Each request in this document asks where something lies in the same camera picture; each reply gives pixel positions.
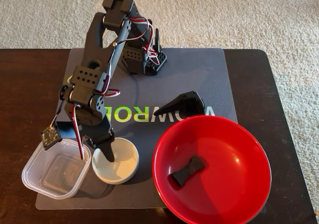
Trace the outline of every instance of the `floor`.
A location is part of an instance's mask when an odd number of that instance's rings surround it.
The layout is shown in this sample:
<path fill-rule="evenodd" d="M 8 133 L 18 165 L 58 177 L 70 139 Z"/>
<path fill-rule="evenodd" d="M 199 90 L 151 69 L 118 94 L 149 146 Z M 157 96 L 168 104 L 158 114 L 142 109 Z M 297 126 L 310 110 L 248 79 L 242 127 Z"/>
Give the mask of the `floor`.
<path fill-rule="evenodd" d="M 268 54 L 319 211 L 319 0 L 135 1 L 159 28 L 164 47 L 254 48 Z M 0 48 L 83 47 L 101 3 L 0 0 Z"/>

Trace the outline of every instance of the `dark wooden table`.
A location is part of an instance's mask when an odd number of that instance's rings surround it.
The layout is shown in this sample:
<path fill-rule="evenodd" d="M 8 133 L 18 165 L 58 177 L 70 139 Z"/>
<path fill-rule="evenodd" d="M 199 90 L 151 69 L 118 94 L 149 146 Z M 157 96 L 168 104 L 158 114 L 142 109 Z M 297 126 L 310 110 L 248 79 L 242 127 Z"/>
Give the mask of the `dark wooden table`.
<path fill-rule="evenodd" d="M 0 50 L 0 224 L 183 223 L 167 209 L 35 208 L 21 172 L 55 113 L 69 51 Z M 267 55 L 225 50 L 225 57 L 238 123 L 261 143 L 272 170 L 268 201 L 250 223 L 316 224 Z"/>

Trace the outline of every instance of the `plastic container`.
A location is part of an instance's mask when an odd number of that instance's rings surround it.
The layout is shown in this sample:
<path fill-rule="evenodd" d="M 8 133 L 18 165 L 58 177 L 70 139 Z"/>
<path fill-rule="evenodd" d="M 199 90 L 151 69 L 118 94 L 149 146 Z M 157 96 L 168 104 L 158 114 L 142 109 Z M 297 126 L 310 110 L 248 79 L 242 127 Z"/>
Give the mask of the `plastic container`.
<path fill-rule="evenodd" d="M 22 171 L 23 184 L 38 193 L 54 199 L 74 196 L 89 170 L 91 152 L 84 145 L 81 160 L 78 143 L 64 139 L 47 151 L 42 142 Z"/>

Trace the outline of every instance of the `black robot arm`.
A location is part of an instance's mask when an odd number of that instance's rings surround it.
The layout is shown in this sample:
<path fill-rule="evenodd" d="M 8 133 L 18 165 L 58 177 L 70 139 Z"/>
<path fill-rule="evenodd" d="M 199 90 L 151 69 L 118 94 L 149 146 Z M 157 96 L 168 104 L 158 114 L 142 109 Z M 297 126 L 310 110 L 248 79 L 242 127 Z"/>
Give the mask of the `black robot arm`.
<path fill-rule="evenodd" d="M 166 56 L 161 50 L 157 29 L 153 48 L 152 21 L 140 16 L 133 0 L 104 0 L 103 7 L 106 13 L 95 14 L 87 32 L 81 65 L 69 78 L 69 86 L 62 87 L 60 99 L 65 101 L 64 109 L 73 120 L 79 145 L 82 144 L 80 136 L 85 137 L 92 148 L 100 148 L 113 162 L 111 143 L 115 135 L 106 116 L 103 96 L 107 95 L 116 65 L 121 57 L 128 71 L 154 75 L 166 62 Z M 103 48 L 105 29 L 116 32 L 118 37 Z M 50 137 L 47 148 L 54 144 L 52 128 L 56 129 L 56 135 L 58 126 L 52 124 L 41 133 L 43 144 Z"/>

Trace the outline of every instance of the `small white bowl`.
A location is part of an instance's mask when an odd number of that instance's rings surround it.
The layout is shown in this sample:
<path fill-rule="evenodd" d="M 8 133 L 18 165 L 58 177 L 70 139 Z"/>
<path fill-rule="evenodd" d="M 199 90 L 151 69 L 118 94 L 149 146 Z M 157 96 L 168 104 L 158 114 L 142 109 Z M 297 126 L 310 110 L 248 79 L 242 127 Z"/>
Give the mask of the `small white bowl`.
<path fill-rule="evenodd" d="M 115 138 L 111 143 L 114 162 L 109 162 L 102 151 L 97 148 L 92 158 L 95 174 L 108 184 L 121 184 L 130 180 L 139 166 L 139 153 L 127 139 Z"/>

